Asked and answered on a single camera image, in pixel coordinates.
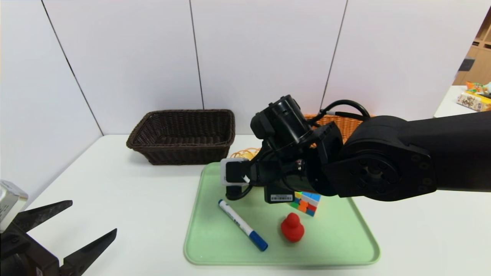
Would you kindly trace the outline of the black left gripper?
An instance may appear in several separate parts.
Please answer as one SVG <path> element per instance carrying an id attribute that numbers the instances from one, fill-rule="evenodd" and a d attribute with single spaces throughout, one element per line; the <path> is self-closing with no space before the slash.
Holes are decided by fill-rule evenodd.
<path id="1" fill-rule="evenodd" d="M 1 275 L 82 276 L 115 240 L 116 228 L 65 257 L 60 268 L 58 258 L 28 234 L 71 206 L 64 200 L 18 213 L 1 234 Z"/>

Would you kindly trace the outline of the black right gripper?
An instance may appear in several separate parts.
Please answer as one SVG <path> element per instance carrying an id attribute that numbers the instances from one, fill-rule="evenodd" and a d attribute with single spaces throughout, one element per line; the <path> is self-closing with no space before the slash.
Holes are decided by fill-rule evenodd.
<path id="1" fill-rule="evenodd" d="M 264 200 L 269 204 L 293 202 L 295 192 L 277 185 L 264 187 Z"/>

